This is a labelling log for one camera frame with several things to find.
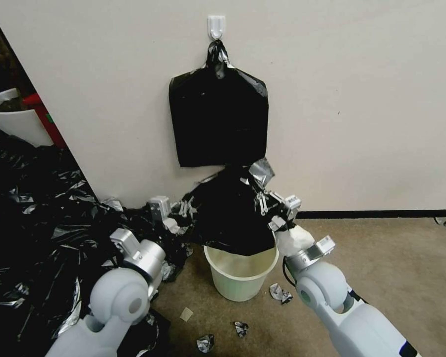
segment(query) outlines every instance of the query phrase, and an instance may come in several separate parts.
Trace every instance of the floor debris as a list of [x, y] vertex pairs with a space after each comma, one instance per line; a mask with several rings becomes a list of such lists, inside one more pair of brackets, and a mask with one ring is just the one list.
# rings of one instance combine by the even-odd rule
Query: floor debris
[[215, 345], [215, 336], [213, 334], [208, 334], [200, 337], [197, 340], [197, 347], [203, 353], [208, 353], [213, 349]]
[[281, 301], [281, 305], [287, 304], [293, 299], [292, 294], [289, 291], [282, 289], [278, 283], [272, 284], [269, 287], [269, 292], [273, 299]]
[[180, 314], [180, 318], [181, 318], [183, 321], [187, 322], [188, 319], [189, 319], [192, 315], [193, 315], [193, 311], [186, 307], [185, 309], [183, 309], [182, 313]]
[[235, 321], [234, 322], [234, 326], [236, 328], [236, 333], [238, 334], [239, 337], [245, 337], [246, 333], [248, 332], [248, 324], [241, 322], [241, 321]]

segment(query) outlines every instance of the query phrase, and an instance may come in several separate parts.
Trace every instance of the black garbage bag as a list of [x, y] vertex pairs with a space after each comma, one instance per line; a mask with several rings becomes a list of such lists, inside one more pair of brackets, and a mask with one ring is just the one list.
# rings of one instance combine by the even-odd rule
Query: black garbage bag
[[203, 68], [171, 80], [168, 97], [180, 166], [250, 165], [264, 157], [266, 85], [234, 68], [220, 40], [208, 47]]
[[[185, 238], [229, 253], [252, 255], [274, 247], [269, 216], [262, 216], [257, 194], [262, 191], [248, 167], [229, 166], [199, 183], [181, 202], [191, 202], [192, 217], [173, 216], [186, 227]], [[269, 201], [275, 208], [279, 202]]]

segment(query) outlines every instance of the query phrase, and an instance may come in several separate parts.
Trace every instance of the hanging garbage bag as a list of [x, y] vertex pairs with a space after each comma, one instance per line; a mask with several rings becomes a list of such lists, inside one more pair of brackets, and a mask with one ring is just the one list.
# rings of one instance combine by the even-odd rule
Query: hanging garbage bag
[[208, 47], [203, 68], [172, 79], [168, 98], [180, 166], [250, 165], [264, 157], [266, 85], [234, 68], [220, 40]]

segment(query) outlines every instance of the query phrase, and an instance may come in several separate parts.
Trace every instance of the black wire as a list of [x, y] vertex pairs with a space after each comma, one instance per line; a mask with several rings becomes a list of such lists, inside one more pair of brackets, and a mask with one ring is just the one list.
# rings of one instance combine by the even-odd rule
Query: black wire
[[289, 277], [286, 273], [286, 257], [282, 259], [282, 273], [284, 274], [284, 277], [286, 278], [287, 282], [290, 283], [292, 286], [296, 287], [296, 284], [293, 283], [291, 280], [289, 280]]

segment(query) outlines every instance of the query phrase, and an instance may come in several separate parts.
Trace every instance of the white wall hook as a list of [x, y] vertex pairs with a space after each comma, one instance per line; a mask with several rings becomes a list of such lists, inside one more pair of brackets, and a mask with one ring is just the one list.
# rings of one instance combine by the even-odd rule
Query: white wall hook
[[208, 16], [208, 36], [213, 40], [219, 40], [223, 36], [226, 20], [224, 16]]

